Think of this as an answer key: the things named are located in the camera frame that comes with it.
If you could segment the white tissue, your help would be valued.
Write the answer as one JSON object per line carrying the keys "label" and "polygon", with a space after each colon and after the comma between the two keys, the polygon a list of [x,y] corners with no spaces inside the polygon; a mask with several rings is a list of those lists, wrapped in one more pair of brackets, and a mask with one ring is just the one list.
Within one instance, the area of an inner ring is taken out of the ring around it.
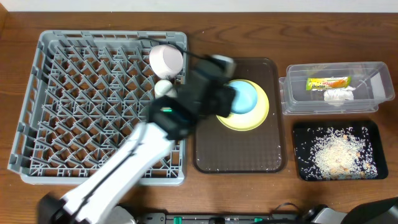
{"label": "white tissue", "polygon": [[324,92],[324,101],[329,105],[341,106],[345,101],[354,100],[353,91],[355,88],[348,86],[346,88],[328,89]]}

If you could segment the cream white cup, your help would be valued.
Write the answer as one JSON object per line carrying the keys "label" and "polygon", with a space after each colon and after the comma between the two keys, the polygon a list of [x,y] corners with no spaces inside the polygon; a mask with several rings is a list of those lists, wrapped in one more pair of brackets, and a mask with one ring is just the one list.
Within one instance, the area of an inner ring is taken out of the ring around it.
{"label": "cream white cup", "polygon": [[159,80],[154,87],[155,98],[168,96],[171,98],[177,97],[177,91],[173,84],[168,80]]}

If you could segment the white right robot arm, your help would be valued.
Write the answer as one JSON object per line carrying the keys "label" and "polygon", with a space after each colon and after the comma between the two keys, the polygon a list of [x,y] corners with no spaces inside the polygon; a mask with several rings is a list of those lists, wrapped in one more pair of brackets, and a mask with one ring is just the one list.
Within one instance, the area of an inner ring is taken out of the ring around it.
{"label": "white right robot arm", "polygon": [[321,204],[309,210],[302,220],[329,224],[397,224],[397,197],[364,203],[348,213]]}

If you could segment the yellow-green plate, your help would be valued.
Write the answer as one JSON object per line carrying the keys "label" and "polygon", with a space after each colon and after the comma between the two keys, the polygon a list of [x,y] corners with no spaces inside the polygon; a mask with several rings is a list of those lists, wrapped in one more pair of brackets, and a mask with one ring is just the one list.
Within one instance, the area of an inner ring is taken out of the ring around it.
{"label": "yellow-green plate", "polygon": [[254,109],[246,114],[234,114],[230,112],[229,116],[226,118],[218,115],[216,116],[221,124],[235,131],[249,131],[257,128],[267,118],[270,108],[269,99],[265,91],[258,84],[250,80],[246,81],[252,84],[257,91],[257,104]]}

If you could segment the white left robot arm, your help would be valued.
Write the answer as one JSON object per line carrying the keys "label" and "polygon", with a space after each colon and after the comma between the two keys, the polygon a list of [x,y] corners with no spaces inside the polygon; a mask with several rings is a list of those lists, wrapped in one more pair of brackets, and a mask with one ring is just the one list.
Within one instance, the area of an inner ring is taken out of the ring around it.
{"label": "white left robot arm", "polygon": [[176,141],[183,140],[210,115],[228,116],[235,90],[232,72],[193,72],[177,96],[167,95],[148,107],[118,151],[88,180],[57,199],[45,195],[37,205],[37,223],[104,223],[121,198],[133,188]]}

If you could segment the white bowl with food residue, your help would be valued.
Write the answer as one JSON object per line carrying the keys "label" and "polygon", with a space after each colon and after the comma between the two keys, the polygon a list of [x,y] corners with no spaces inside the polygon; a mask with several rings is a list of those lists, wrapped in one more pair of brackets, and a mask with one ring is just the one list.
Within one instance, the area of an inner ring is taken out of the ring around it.
{"label": "white bowl with food residue", "polygon": [[161,79],[173,79],[182,71],[183,55],[171,45],[157,45],[150,50],[149,63]]}

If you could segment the green orange snack wrapper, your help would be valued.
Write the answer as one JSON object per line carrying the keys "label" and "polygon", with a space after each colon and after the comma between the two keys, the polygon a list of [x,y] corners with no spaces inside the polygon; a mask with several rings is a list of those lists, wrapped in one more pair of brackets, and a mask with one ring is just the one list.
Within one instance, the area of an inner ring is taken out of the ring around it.
{"label": "green orange snack wrapper", "polygon": [[305,89],[310,91],[346,88],[350,83],[351,77],[308,78]]}

